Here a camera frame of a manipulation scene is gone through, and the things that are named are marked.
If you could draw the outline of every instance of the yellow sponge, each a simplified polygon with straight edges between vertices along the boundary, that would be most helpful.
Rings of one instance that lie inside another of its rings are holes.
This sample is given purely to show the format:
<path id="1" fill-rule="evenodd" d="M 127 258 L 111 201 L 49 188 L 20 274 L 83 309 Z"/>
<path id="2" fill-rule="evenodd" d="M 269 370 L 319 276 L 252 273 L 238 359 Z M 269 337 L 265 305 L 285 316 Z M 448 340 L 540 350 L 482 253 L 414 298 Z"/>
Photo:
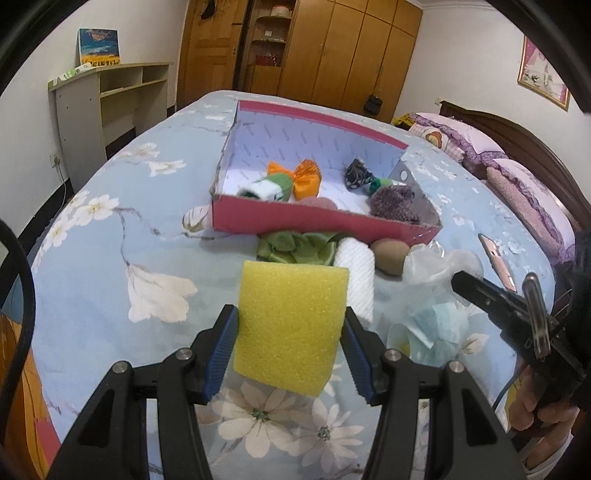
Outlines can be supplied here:
<path id="1" fill-rule="evenodd" d="M 244 262 L 234 370 L 318 396 L 335 362 L 348 282 L 347 268 Z"/>

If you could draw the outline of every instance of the light blue bedsheet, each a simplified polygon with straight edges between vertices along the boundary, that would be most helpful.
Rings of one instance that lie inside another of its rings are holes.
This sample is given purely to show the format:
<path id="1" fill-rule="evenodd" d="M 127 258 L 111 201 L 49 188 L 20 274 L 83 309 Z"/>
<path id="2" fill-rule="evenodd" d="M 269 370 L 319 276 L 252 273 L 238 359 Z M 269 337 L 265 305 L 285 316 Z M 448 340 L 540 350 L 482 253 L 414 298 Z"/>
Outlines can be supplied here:
<path id="1" fill-rule="evenodd" d="M 160 362 L 210 327 L 224 304 L 237 304 L 242 262 L 255 258 L 256 237 L 189 230 L 207 211 L 208 190 L 238 99 L 302 106 L 248 93 L 206 95 L 111 159 L 78 192 L 44 241 L 34 263 L 33 352 L 60 439 L 114 362 Z M 436 240 L 446 251 L 476 252 L 486 278 L 500 285 L 477 234 L 498 241 L 516 282 L 529 271 L 537 272 L 551 307 L 554 278 L 542 250 L 460 165 L 390 125 L 304 107 L 408 143 L 402 159 L 440 212 L 443 229 Z M 183 224 L 183 216 L 196 206 L 203 208 L 186 216 Z M 376 276 L 375 318 L 384 340 L 384 325 L 401 301 L 398 288 L 395 281 Z M 472 334 L 480 339 L 478 347 L 466 345 L 459 358 L 494 398 L 512 374 L 514 354 L 484 314 L 471 317 Z M 316 400 L 229 371 L 218 399 L 197 413 L 217 479 L 349 479 L 362 474 L 379 409 L 366 406 L 357 395 L 339 351 L 334 375 Z M 158 478 L 153 404 L 148 436 L 150 468 Z"/>

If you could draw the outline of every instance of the ceiling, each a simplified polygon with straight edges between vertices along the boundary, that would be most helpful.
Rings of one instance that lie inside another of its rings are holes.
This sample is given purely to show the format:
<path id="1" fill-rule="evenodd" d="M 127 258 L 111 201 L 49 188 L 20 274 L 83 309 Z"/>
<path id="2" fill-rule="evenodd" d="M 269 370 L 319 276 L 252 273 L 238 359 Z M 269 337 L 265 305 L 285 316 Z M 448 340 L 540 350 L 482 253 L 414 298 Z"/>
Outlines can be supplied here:
<path id="1" fill-rule="evenodd" d="M 418 7 L 433 7 L 436 6 L 438 4 L 462 4 L 462 3 L 466 3 L 466 4 L 483 4 L 483 5 L 487 5 L 488 3 L 485 0 L 411 0 L 412 4 L 415 4 Z"/>

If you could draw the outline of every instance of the orange bow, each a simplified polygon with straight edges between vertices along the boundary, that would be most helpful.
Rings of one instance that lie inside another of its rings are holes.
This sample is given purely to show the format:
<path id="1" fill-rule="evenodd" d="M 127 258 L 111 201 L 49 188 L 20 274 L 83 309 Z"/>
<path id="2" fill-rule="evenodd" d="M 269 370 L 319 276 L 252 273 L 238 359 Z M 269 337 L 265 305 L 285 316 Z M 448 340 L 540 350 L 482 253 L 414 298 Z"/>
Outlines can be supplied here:
<path id="1" fill-rule="evenodd" d="M 318 196 L 322 175 L 318 164 L 314 160 L 309 158 L 302 160 L 294 171 L 287 170 L 278 163 L 270 161 L 267 167 L 267 175 L 272 173 L 286 173 L 293 179 L 296 200 Z"/>

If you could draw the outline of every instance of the framed picture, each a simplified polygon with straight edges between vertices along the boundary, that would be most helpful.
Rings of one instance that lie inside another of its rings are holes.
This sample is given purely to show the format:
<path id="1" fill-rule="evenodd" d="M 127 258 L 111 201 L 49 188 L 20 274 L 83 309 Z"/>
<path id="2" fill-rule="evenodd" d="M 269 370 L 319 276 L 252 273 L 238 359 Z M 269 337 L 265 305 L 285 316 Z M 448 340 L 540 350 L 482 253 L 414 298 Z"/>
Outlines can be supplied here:
<path id="1" fill-rule="evenodd" d="M 117 30 L 81 28 L 78 31 L 80 64 L 91 63 L 93 67 L 116 65 L 119 58 Z"/>
<path id="2" fill-rule="evenodd" d="M 570 92 L 543 53 L 529 38 L 523 39 L 523 53 L 517 83 L 569 110 Z"/>

